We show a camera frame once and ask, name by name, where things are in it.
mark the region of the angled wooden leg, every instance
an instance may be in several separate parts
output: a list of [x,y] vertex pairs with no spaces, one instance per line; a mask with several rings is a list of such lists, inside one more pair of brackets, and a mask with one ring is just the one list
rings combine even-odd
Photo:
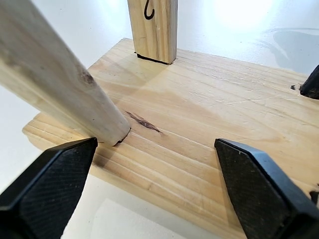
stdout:
[[128,0],[138,56],[171,64],[176,58],[177,0]]
[[110,145],[130,131],[122,113],[29,0],[0,2],[0,84]]

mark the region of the pine board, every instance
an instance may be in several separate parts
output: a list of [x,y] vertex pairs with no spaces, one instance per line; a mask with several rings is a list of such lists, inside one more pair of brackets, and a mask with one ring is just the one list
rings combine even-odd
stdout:
[[[267,152],[307,195],[319,183],[319,101],[299,94],[305,75],[185,50],[167,66],[138,59],[130,39],[89,72],[132,126],[121,144],[99,144],[91,173],[146,201],[244,238],[213,146],[220,137]],[[42,113],[23,132],[42,150],[86,137]]]

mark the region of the wood grain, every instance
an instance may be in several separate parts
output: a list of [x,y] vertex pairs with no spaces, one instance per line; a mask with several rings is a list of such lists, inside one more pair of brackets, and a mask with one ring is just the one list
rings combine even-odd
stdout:
[[[170,66],[123,39],[89,71],[132,130],[100,143],[92,173],[223,238],[244,238],[214,149],[222,137],[267,152],[307,194],[319,183],[319,101],[294,72],[190,51]],[[23,132],[41,149],[83,138],[39,114]]]
[[128,0],[135,51],[171,64],[176,58],[178,0]]
[[130,130],[29,0],[0,2],[0,84],[40,111],[110,145]]

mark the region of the black clamp jaw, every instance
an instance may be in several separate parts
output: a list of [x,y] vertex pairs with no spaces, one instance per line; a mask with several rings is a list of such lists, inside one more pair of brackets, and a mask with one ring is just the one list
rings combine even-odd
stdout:
[[97,145],[89,138],[44,151],[0,195],[0,238],[61,238]]
[[319,210],[268,154],[226,139],[215,148],[247,238],[319,238]]

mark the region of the white background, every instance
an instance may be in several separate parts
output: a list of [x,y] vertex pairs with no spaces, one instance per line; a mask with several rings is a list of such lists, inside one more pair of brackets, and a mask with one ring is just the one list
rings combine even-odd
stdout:
[[[127,0],[32,0],[90,67],[132,38]],[[318,0],[179,0],[180,49],[309,74],[319,63]],[[0,87],[0,192],[39,154],[21,129],[38,111]],[[64,239],[216,238],[89,175]]]

